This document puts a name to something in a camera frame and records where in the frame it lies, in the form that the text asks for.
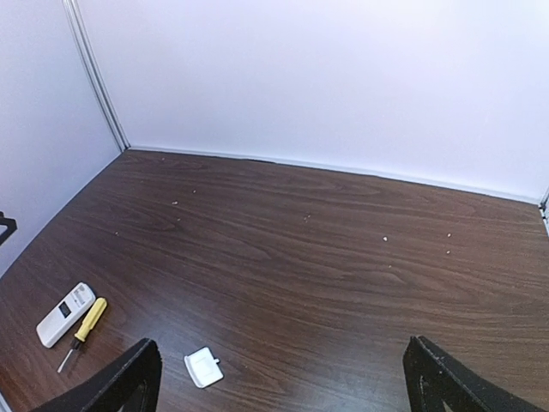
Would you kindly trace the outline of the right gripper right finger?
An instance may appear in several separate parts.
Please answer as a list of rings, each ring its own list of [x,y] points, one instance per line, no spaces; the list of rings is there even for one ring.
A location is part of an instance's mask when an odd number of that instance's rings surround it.
[[[412,411],[538,411],[481,378],[424,336],[412,336],[403,368]]]

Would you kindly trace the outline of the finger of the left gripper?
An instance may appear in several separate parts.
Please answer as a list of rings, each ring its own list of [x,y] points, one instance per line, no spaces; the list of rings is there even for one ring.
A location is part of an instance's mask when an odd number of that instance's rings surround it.
[[[16,220],[6,217],[4,212],[0,212],[0,245],[3,245],[9,237],[16,231]]]

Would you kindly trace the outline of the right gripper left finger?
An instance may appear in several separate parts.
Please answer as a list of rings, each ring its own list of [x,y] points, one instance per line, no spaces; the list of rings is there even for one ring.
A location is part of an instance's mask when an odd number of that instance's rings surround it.
[[[87,381],[40,405],[37,411],[155,411],[162,359],[143,338]]]

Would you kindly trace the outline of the white remote control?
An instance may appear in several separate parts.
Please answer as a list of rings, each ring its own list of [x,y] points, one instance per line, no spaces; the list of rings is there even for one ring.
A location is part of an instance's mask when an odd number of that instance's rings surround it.
[[[85,282],[79,282],[36,326],[41,344],[52,348],[95,301],[94,291]]]

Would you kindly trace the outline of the yellow handled screwdriver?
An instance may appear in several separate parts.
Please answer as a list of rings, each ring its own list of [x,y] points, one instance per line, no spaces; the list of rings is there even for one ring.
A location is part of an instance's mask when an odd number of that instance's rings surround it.
[[[98,298],[94,304],[91,306],[86,316],[81,322],[81,325],[77,332],[73,336],[73,341],[70,345],[69,351],[64,357],[63,361],[57,368],[57,373],[61,373],[63,369],[69,363],[71,356],[76,353],[82,345],[87,340],[89,333],[94,329],[95,325],[98,323],[102,314],[108,306],[107,300],[104,297]]]

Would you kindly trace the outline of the white battery cover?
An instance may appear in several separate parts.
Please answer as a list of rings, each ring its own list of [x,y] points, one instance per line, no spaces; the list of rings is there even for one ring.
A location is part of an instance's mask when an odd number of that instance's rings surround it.
[[[185,367],[197,388],[204,389],[224,378],[219,366],[220,360],[215,358],[210,348],[204,347],[184,357]]]

